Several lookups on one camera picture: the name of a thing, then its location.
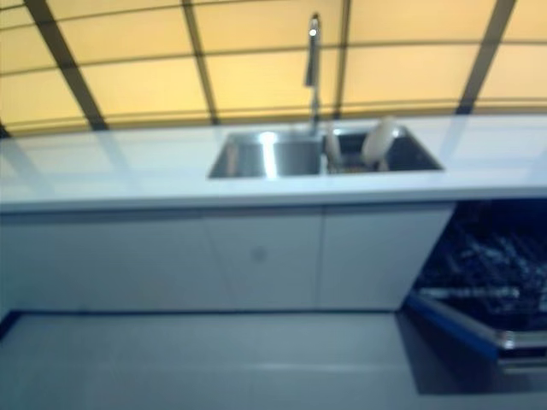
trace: open dishwasher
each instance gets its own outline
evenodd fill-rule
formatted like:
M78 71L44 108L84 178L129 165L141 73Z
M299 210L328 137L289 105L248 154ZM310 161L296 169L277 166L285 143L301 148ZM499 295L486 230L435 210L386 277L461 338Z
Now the open dishwasher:
M505 372L547 371L547 199L460 203L406 306Z

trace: faucet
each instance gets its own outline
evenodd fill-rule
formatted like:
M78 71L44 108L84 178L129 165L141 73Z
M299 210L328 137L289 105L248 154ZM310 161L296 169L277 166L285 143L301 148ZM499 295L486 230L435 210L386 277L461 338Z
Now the faucet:
M311 136L317 135L319 125L319 48L321 45L321 22L319 14L314 13L309 21L309 47L308 47L308 68L306 69L306 79L304 84L307 87L313 87L311 97Z

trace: countertop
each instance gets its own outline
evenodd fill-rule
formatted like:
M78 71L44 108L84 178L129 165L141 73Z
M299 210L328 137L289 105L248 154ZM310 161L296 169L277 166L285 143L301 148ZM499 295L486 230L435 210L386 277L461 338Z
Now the countertop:
M401 118L444 171L208 179L231 132L265 124L80 132L0 143L0 212L307 206L547 196L547 116ZM334 121L370 128L377 120Z

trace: dish drying rack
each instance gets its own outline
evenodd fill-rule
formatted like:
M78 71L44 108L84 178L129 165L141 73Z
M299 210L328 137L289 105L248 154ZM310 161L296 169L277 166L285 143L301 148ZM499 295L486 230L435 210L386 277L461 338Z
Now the dish drying rack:
M415 283L420 295L492 315L547 313L547 237L452 220Z

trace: kitchen sink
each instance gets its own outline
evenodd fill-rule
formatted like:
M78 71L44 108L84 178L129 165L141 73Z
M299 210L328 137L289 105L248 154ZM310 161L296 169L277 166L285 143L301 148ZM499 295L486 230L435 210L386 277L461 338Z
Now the kitchen sink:
M391 147L378 167L367 167L361 158L361 148L368 132L335 130L338 134L340 157L328 155L328 173L381 173L394 171L438 171L443 168L420 142L404 127L399 126Z
M322 139L308 133L254 132L228 136L210 178L275 179L321 171Z
M443 168L403 126L378 167L361 159L366 130L334 130L340 155L332 155L325 139L306 132L247 132L228 136L209 177L266 178L319 175L321 163L328 174L434 171Z

